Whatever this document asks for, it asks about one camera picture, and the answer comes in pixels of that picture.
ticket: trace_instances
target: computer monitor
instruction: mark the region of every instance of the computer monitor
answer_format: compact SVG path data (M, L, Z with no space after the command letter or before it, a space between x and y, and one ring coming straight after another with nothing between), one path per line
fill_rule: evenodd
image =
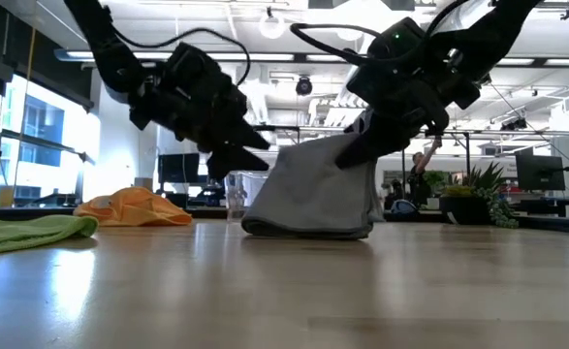
M198 183L199 165L199 153L159 155L159 182Z
M517 155L516 158L520 189L559 191L566 189L561 157Z

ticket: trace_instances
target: table surface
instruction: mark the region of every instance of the table surface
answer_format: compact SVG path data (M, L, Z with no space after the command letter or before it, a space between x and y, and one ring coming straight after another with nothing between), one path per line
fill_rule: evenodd
M102 229L0 255L0 348L569 348L569 235Z

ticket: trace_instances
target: black cable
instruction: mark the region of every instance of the black cable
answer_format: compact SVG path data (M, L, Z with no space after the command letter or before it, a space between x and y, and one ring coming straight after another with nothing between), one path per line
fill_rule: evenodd
M517 112L517 110L515 109L515 107L513 107L513 105L510 104L510 102L508 102L508 100L506 99L506 97L504 97L504 95L502 95L501 92L499 92L499 90L495 87L495 85L492 84L492 83L490 83L490 86L495 90L495 92L497 92L497 94L499 95L499 97L501 97L501 99L504 100L504 102L508 105L508 107L510 107L510 109L513 110L513 112L514 112L516 115L519 115L519 113ZM543 134L539 133L538 130L536 130L534 127L532 127L532 125L531 125L529 122L527 122L527 120L525 121L525 123L527 124L527 126L528 126L529 128L531 128L534 132L536 132L536 133L538 134L538 136L540 136L540 137L543 139L543 141L548 142L551 147L553 147L555 150L557 150L558 153L560 153L562 156L564 156L564 157L566 158L566 160L569 161L569 157L566 156L566 154L564 154L560 149L558 149L557 146L553 145L545 136L543 136Z
M513 105L508 102L508 100L506 99L506 97L504 97L504 95L501 94L501 92L499 92L499 90L495 87L494 84L489 83L489 85L495 90L495 92L497 92L497 94L499 95L499 97L501 97L502 100L504 100L504 102L508 105L508 107L510 107L511 110L513 110L513 112L516 115L519 115L519 113L517 112L517 110L515 109L515 107L513 107ZM525 124L527 124L527 127L531 128L534 132L536 132L538 134L538 136L540 136L545 142L547 142L553 149L555 149L555 151L557 151L560 155L562 155L563 157L566 158L566 160L569 161L569 157L566 156L566 154L564 154L557 146L555 146L551 141L549 141L545 136L543 136L542 133L540 133L538 130L536 130L529 122L527 122L527 120L524 118L525 120Z
M124 36L120 31L118 31L118 29L116 29L115 27L113 28L114 33L118 36L118 38L120 38L122 41L124 41L125 43L134 46L136 48L164 48L166 46L169 46L185 37L188 37L190 35L194 35L196 33L208 33L211 34L223 41L227 41L229 43L235 44L236 46L238 46L239 48L241 48L241 50L243 51L243 53L245 54L245 61L246 61L246 66L245 66L245 72L243 73L243 75L241 76L241 78L237 81L237 86L240 86L245 79L247 79L247 76L249 75L249 69L250 69L250 65L251 65L251 58L249 55L249 51L247 50L247 48L245 47L244 44L240 43L239 41L233 39L233 38L229 38L223 34L220 34L212 29L208 29L208 28L194 28L191 30L188 30L186 32L180 33L178 35L176 35L175 37L163 42L163 43L159 43L159 44L140 44L140 43L136 43L135 41L127 38L126 36Z
M338 57L344 59L345 61L347 61L348 63L353 64L353 65L360 66L363 64L373 64L373 63L374 64L381 64L381 63L383 63L383 64L393 63L394 64L394 63L407 61L411 56L415 56L417 54L417 52L425 46L426 42L430 38L430 35L434 31L434 29L439 25L439 23L443 20L443 18L445 18L447 15L449 15L450 12L452 12L454 9L456 9L457 7L459 7L460 5L462 5L468 1L470 1L470 0L457 0L453 3L451 3L450 5L448 5L432 21L427 32L425 33L422 40L418 43L418 45L415 48L409 50L407 53L403 54L402 56L396 57L396 58L379 59L379 58L363 57L359 54L352 53L352 52L349 52L349 51L344 50L344 49L334 48L332 46L324 44L324 43L310 37L309 35L307 35L301 31L303 29L351 29L351 30L357 30L357 31L364 32L366 34L372 35L372 36L377 37L377 38L381 37L381 33L378 33L374 30L363 28L363 27L360 27L357 25L294 23L294 24L291 24L291 32L294 35L296 35L298 38L305 41L306 43L308 43L308 44L310 44L310 45L312 45L312 46L314 46L314 47L316 47L322 51L325 51L327 53L338 56Z

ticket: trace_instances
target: person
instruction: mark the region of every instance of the person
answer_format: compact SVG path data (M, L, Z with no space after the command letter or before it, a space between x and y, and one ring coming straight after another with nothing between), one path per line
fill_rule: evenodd
M422 152L413 155L414 165L407 181L411 187L411 198L415 206L426 205L427 198L432 195L430 186L424 179L424 173L430 158L439 147L441 147L441 138L436 138L426 155Z

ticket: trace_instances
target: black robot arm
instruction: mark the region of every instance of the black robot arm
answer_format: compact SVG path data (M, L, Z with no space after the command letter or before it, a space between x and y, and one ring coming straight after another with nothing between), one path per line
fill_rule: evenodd
M468 108L490 81L490 70L508 54L529 13L544 0L499 0L468 29L434 33L442 20L469 0L456 0L425 32L411 18L375 33L350 25L291 25L307 43L359 66L347 83L349 91L369 104L370 125L336 159L348 168L400 151L426 125L428 136L440 136L450 117L445 108ZM332 48L302 29L349 28L375 36L367 56Z
M130 106L131 121L139 129L154 121L173 131L179 141L195 142L200 151L211 153L206 164L215 179L234 170L269 169L244 148L269 149L269 143L243 118L245 95L205 52L179 43L168 61L143 65L120 40L128 41L113 27L109 8L98 0L64 2L90 45L108 92ZM213 33L199 28L184 36L197 31Z

